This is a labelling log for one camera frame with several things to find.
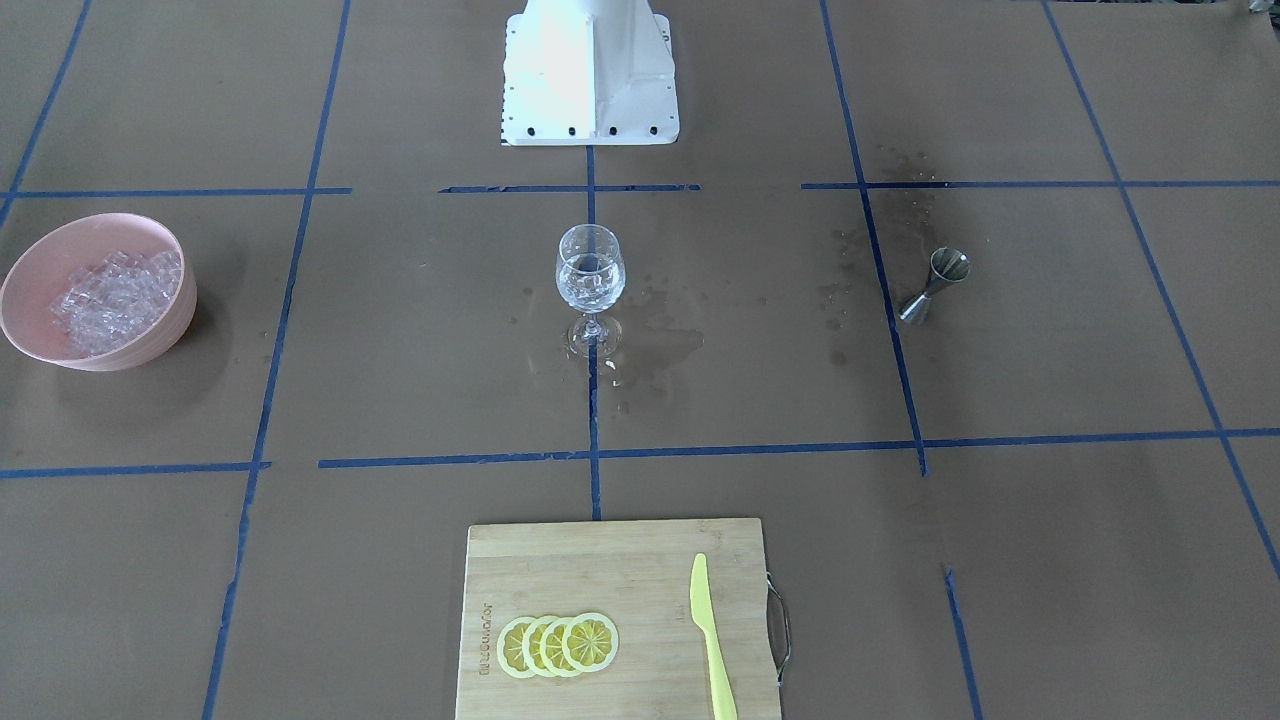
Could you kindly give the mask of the steel double jigger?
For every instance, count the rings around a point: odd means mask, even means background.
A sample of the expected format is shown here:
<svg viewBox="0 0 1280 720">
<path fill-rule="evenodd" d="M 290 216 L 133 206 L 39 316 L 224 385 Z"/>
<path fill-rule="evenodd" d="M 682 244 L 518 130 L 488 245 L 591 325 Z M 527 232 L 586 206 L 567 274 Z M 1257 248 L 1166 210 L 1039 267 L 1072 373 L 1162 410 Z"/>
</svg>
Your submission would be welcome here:
<svg viewBox="0 0 1280 720">
<path fill-rule="evenodd" d="M 972 260 L 965 252 L 954 247 L 933 250 L 929 255 L 929 272 L 925 283 L 914 297 L 899 309 L 899 320 L 909 325 L 925 323 L 934 297 L 964 282 L 970 272 Z"/>
</svg>

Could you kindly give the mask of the lemon slice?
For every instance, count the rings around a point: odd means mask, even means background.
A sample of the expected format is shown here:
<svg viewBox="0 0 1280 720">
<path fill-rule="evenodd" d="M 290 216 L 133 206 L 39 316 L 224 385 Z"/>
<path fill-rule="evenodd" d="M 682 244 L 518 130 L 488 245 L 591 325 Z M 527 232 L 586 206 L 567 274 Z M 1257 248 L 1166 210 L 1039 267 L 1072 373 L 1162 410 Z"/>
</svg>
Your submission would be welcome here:
<svg viewBox="0 0 1280 720">
<path fill-rule="evenodd" d="M 579 674 L 564 653 L 564 634 L 571 624 L 571 618 L 553 618 L 538 637 L 539 662 L 552 676 L 570 678 Z"/>
<path fill-rule="evenodd" d="M 535 676 L 525 659 L 524 639 L 529 628 L 535 623 L 532 616 L 518 616 L 507 623 L 498 639 L 498 664 L 500 669 L 512 678 L 525 679 Z"/>
<path fill-rule="evenodd" d="M 556 674 L 547 666 L 541 652 L 541 638 L 547 628 L 558 620 L 556 615 L 543 615 L 534 618 L 525 629 L 521 639 L 521 655 L 526 669 L 534 676 L 554 676 Z"/>
<path fill-rule="evenodd" d="M 599 673 L 608 667 L 620 648 L 620 632 L 603 612 L 582 612 L 571 618 L 562 637 L 562 656 L 579 673 Z"/>
</svg>

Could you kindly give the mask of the bamboo cutting board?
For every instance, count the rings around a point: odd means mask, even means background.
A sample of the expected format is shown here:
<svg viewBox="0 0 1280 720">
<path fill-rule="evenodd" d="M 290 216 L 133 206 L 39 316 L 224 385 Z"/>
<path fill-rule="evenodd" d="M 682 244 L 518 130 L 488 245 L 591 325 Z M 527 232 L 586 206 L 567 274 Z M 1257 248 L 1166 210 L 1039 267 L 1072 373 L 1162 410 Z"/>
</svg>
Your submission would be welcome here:
<svg viewBox="0 0 1280 720">
<path fill-rule="evenodd" d="M 475 525 L 468 530 L 458 719 L 712 719 L 704 642 L 690 618 L 692 556 L 708 560 L 739 719 L 782 715 L 755 518 Z M 613 662 L 576 676 L 508 676 L 502 628 L 518 616 L 603 612 Z"/>
</svg>

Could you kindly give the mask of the clear wine glass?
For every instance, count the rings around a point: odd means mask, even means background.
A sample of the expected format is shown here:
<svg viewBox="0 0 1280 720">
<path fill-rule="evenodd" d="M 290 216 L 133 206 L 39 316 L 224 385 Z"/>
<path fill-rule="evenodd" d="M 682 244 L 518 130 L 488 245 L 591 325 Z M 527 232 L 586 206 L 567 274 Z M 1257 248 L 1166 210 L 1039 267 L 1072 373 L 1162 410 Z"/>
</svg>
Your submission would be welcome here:
<svg viewBox="0 0 1280 720">
<path fill-rule="evenodd" d="M 566 347 L 586 357 L 612 355 L 621 341 L 621 325 L 605 313 L 620 300 L 626 284 L 622 249 L 613 231 L 579 224 L 559 240 L 556 287 L 579 316 L 564 333 Z"/>
</svg>

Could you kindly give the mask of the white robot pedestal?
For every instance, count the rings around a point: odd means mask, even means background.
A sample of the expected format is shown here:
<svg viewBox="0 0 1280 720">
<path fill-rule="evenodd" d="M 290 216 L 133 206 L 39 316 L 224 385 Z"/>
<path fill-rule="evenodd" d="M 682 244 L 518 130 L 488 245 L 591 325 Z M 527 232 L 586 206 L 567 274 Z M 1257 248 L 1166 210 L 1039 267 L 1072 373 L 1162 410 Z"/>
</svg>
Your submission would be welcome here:
<svg viewBox="0 0 1280 720">
<path fill-rule="evenodd" d="M 669 19 L 648 1 L 529 1 L 504 32 L 500 141 L 646 146 L 681 133 Z"/>
</svg>

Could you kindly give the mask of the pink bowl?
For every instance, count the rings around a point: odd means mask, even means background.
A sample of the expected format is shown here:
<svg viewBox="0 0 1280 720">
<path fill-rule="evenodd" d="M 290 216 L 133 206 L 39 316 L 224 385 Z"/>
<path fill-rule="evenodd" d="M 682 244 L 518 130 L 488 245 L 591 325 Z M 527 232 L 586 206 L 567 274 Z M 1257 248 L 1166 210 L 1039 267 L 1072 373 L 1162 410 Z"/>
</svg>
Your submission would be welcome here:
<svg viewBox="0 0 1280 720">
<path fill-rule="evenodd" d="M 3 332 L 40 361 L 116 372 L 168 351 L 197 302 L 195 269 L 161 223 L 131 213 L 51 231 L 3 284 Z"/>
</svg>

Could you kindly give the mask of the pile of ice cubes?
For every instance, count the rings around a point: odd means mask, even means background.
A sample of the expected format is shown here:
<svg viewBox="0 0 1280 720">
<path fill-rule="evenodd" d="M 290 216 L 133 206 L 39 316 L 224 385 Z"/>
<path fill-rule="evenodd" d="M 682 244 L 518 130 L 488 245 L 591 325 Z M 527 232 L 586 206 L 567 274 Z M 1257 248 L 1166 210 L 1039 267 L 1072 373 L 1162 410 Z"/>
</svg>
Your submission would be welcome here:
<svg viewBox="0 0 1280 720">
<path fill-rule="evenodd" d="M 118 350 L 141 337 L 174 304 L 183 261 L 175 250 L 152 255 L 115 250 L 67 278 L 50 304 L 52 324 L 73 357 Z"/>
</svg>

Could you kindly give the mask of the yellow plastic knife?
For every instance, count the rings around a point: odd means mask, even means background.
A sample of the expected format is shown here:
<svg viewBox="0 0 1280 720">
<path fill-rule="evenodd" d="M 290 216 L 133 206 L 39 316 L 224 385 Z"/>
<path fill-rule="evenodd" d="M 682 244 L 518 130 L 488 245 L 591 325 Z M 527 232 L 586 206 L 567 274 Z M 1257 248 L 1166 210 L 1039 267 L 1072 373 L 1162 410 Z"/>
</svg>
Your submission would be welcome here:
<svg viewBox="0 0 1280 720">
<path fill-rule="evenodd" d="M 689 580 L 690 618 L 700 630 L 707 661 L 713 719 L 739 719 L 739 710 L 716 625 L 707 556 L 692 556 Z"/>
</svg>

